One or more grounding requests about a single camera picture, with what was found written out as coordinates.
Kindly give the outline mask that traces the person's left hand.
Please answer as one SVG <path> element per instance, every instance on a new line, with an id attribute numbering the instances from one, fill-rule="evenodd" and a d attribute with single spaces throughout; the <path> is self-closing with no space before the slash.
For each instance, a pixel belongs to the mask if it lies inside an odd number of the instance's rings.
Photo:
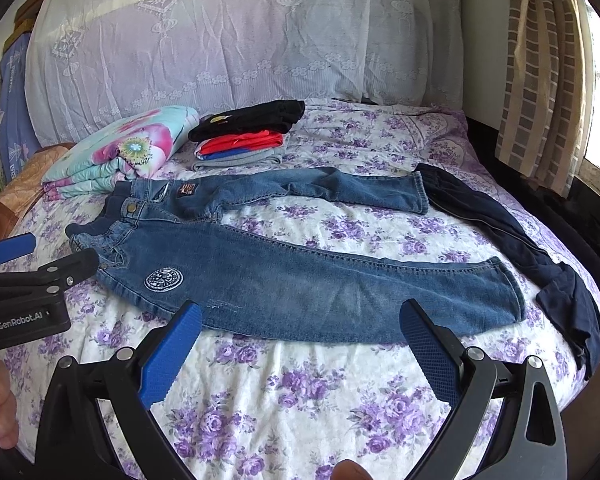
<path id="1" fill-rule="evenodd" d="M 16 419 L 17 401 L 10 388 L 9 371 L 0 360 L 0 448 L 10 450 L 17 445 L 19 426 Z"/>

